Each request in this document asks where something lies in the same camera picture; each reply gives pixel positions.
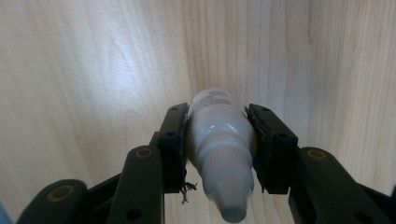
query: ribbed bottle cap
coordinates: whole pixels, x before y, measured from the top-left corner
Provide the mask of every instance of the ribbed bottle cap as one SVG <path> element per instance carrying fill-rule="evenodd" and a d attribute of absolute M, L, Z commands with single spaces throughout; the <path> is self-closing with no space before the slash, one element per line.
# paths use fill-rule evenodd
<path fill-rule="evenodd" d="M 206 196 L 216 203 L 224 220 L 242 221 L 254 187 L 251 158 L 235 147 L 214 148 L 205 155 L 198 169 Z"/>

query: bottle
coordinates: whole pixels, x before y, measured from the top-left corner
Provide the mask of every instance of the bottle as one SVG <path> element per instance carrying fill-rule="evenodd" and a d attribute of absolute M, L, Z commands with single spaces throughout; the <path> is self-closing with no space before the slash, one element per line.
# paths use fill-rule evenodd
<path fill-rule="evenodd" d="M 198 93 L 189 110 L 187 157 L 203 179 L 206 196 L 228 222 L 247 213 L 254 188 L 256 134 L 233 96 L 222 89 Z"/>

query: glue bottle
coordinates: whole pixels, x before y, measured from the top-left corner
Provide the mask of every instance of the glue bottle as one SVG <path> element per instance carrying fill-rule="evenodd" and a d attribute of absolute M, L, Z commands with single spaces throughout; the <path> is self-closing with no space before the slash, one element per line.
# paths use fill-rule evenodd
<path fill-rule="evenodd" d="M 198 93 L 189 111 L 187 156 L 203 179 L 206 196 L 228 222 L 242 221 L 254 188 L 256 134 L 242 107 L 222 89 Z"/>

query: plastic bottle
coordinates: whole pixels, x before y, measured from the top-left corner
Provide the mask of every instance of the plastic bottle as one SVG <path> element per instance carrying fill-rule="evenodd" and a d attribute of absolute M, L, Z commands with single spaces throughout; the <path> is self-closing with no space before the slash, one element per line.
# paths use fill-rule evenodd
<path fill-rule="evenodd" d="M 256 134 L 242 107 L 222 89 L 208 89 L 192 100 L 187 156 L 203 179 L 206 196 L 224 220 L 239 222 L 254 188 L 251 173 Z"/>

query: light wood tabletop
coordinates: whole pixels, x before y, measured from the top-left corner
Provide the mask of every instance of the light wood tabletop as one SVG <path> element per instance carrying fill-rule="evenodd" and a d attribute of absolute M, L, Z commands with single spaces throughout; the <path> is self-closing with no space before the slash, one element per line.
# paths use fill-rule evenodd
<path fill-rule="evenodd" d="M 220 87 L 274 110 L 299 146 L 360 183 L 396 184 L 394 1 L 0 1 L 0 202 L 16 220 L 48 184 L 92 187 L 167 108 Z M 166 223 L 223 223 L 198 183 Z M 293 223 L 256 180 L 242 223 Z"/>

